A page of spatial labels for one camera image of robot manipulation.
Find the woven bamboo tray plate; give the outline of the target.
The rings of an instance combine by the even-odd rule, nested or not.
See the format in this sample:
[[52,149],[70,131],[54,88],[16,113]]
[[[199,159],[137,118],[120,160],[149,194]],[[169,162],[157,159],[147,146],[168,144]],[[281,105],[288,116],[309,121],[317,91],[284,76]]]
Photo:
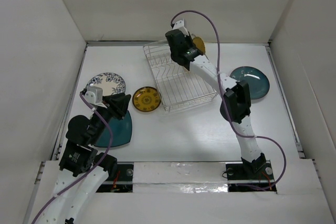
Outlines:
[[192,41],[195,47],[202,53],[202,55],[204,55],[206,52],[206,48],[203,39],[201,37],[196,36],[192,39]]

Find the square teal plate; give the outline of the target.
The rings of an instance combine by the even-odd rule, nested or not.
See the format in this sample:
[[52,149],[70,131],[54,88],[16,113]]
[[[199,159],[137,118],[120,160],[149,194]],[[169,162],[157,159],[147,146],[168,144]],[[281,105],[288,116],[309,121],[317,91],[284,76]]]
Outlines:
[[[124,119],[122,120],[112,118],[109,122],[109,126],[113,133],[111,148],[119,147],[130,143],[132,137],[132,118],[129,111],[127,111]],[[110,133],[108,129],[104,129],[94,146],[107,148],[109,142]]]

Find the blue floral white plate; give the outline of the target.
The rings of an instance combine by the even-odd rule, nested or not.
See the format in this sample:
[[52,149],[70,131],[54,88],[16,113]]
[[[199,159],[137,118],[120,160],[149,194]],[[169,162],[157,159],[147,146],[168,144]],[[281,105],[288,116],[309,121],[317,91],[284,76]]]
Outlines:
[[109,96],[126,92],[125,80],[113,72],[104,72],[92,77],[87,86],[99,87],[103,90],[103,96]]

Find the yellow patterned brown-rimmed plate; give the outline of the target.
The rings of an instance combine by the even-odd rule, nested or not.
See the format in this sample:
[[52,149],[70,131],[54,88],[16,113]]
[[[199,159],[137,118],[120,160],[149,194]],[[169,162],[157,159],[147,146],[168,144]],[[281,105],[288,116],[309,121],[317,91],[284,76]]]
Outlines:
[[141,87],[133,94],[132,104],[138,111],[152,112],[161,104],[160,93],[154,87]]

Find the round teal glazed plate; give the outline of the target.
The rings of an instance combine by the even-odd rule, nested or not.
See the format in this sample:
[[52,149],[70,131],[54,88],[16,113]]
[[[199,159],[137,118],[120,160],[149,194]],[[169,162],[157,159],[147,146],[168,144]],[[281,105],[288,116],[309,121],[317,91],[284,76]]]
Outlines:
[[237,81],[246,81],[249,85],[250,98],[258,100],[265,97],[270,89],[267,76],[257,68],[241,66],[230,73],[230,77]]

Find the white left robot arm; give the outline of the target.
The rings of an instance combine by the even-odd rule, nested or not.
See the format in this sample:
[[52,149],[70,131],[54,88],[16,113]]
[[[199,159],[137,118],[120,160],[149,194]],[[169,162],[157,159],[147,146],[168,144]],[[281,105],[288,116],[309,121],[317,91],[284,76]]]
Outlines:
[[118,176],[117,159],[108,152],[130,143],[131,95],[100,96],[85,89],[80,98],[93,114],[70,119],[52,197],[33,223],[79,223],[80,214],[97,189]]

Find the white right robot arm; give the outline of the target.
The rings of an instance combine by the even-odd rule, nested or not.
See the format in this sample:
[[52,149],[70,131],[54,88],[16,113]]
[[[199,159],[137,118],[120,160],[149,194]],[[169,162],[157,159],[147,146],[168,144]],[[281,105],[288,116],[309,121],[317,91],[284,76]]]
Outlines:
[[220,113],[232,124],[243,162],[243,174],[255,178],[261,173],[266,158],[259,148],[250,121],[251,98],[246,81],[237,81],[226,74],[220,74],[207,56],[196,48],[190,35],[178,29],[166,32],[171,59],[189,72],[201,77],[222,97]]

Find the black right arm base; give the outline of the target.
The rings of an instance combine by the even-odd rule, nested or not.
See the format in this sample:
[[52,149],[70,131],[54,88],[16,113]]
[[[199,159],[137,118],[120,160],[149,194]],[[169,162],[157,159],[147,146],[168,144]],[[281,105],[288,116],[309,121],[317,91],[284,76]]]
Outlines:
[[277,191],[275,185],[271,187],[275,178],[270,161],[266,161],[261,170],[255,174],[245,170],[242,162],[228,162],[225,163],[222,176],[227,179],[230,193],[259,191],[255,187],[262,188],[261,191]]

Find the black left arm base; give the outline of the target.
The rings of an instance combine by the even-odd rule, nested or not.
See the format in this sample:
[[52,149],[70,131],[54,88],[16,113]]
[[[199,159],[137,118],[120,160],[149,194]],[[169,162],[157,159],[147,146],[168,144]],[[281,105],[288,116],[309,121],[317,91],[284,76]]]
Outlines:
[[119,163],[113,178],[108,178],[98,189],[98,193],[133,192],[134,163]]

